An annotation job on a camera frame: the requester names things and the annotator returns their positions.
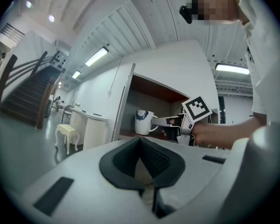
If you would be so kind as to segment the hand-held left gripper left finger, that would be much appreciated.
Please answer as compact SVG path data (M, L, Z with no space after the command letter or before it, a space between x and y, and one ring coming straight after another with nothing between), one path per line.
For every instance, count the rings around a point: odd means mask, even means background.
M144 190L135 180L135 170L140 159L140 138L133 138L104 154L99 161L102 176L118 189Z

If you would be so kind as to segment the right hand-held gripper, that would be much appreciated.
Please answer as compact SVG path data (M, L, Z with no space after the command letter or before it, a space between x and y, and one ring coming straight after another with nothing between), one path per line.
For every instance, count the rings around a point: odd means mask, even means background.
M176 117L153 117L152 125L162 126L168 140L181 145L194 146L195 135L192 133L194 125L212 114L201 96L191 98L182 103L183 111Z

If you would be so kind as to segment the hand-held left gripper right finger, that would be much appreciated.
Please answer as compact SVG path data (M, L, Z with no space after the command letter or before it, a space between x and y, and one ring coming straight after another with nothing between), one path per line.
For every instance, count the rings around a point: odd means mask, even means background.
M140 159L156 188L173 186L185 170L185 161L179 154L146 138L140 138Z

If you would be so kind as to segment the white ceramic mug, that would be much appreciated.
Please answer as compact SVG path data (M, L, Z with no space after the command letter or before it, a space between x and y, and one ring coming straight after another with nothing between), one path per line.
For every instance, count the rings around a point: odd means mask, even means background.
M150 132L155 131L159 126L151 129L153 118L157 118L153 112L137 110L134 122L135 133L140 135L149 135Z

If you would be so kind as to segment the grey wooden desk with shelves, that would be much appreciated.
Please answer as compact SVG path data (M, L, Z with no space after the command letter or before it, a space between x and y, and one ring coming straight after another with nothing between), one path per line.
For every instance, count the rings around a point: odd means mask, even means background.
M148 108L156 114L169 115L173 113L171 109L173 104L181 103L189 100L189 97L180 94L163 84L158 84L155 81L148 80L146 77L135 75L135 64L118 65L120 75L116 75L115 81L125 82L121 93L120 103L118 106L116 122L112 133L112 141L118 140L122 136L134 137L139 136L135 131L135 112L131 117L124 117L126 102L128 101L128 93L132 91L137 95L134 98L137 105Z

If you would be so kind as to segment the person's right forearm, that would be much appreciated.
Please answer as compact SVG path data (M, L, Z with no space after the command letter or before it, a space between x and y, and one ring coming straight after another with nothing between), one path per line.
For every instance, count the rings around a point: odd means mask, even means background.
M254 131L266 126L266 115L254 113L252 117L238 125L218 125L196 122L192 129L198 145L211 145L232 149L235 141L249 138Z

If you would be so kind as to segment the white round table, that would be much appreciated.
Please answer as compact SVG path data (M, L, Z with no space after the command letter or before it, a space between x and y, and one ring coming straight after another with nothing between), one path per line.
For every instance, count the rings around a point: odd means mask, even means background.
M101 115L87 114L78 109L70 108L70 126L80 133L78 145L83 146L83 151L105 144L107 134L107 121Z

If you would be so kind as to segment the white stool with cream cushion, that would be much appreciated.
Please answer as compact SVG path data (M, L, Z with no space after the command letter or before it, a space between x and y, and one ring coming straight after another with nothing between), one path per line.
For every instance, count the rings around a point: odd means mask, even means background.
M77 146L79 145L79 142L81 139L80 132L78 132L75 128L73 128L67 124L57 125L56 130L55 130L55 138L56 138L55 147L58 146L58 133L61 133L62 135L64 135L64 143L66 144L67 155L70 155L70 142L73 137L76 138L75 151L78 150Z

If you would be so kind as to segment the grey chair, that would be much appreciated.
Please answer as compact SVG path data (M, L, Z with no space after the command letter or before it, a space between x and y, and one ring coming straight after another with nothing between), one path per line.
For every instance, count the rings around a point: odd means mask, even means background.
M64 107L61 123L63 123L63 118L64 118L65 115L71 116L71 114L72 114L72 108L74 108L74 106L72 106L72 105L66 105L66 106Z

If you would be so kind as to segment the black trash bin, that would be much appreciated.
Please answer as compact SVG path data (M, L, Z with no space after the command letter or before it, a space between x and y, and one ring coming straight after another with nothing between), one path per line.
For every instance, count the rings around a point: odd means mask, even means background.
M45 114L44 114L44 118L48 118L51 112L51 100L48 100L47 106L46 106L46 110L45 110Z

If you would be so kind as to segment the dark wooden staircase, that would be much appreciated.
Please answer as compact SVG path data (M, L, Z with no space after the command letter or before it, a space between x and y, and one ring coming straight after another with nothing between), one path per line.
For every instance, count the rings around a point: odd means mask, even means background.
M42 129L49 97L65 72L58 62L64 60L59 51L52 56L45 51L38 59L16 61L12 55L0 78L0 112Z

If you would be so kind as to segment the person's white shirt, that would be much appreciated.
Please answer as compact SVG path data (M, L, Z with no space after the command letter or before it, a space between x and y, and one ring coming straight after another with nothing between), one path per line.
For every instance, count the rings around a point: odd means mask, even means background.
M243 26L245 57L253 87L252 111L280 123L280 25L263 0L239 0L249 19Z

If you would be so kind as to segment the black metal railing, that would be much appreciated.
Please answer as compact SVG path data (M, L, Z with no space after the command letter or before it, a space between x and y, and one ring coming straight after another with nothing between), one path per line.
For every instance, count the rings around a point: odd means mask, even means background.
M4 28L0 31L1 34L5 35L8 39L18 43L23 37L24 33L7 23Z

